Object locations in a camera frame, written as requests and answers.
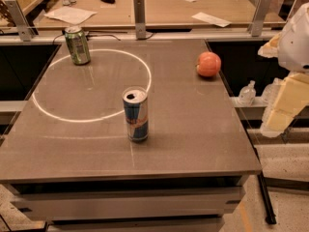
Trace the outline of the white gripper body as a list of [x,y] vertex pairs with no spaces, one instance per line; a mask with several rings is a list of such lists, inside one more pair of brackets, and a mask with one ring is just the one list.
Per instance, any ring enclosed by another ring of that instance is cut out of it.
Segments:
[[278,63],[292,72],[309,72],[309,3],[303,4],[281,31]]

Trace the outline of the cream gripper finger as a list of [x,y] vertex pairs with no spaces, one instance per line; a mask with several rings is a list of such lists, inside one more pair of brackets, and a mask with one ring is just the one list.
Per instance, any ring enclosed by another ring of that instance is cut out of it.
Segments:
[[265,43],[264,45],[262,45],[259,50],[258,50],[258,54],[262,57],[266,57],[266,58],[272,58],[278,57],[278,42],[280,39],[280,35],[277,34],[274,37],[272,37],[267,43]]
[[260,132],[266,137],[283,133],[292,120],[309,104],[309,75],[291,72],[271,85]]

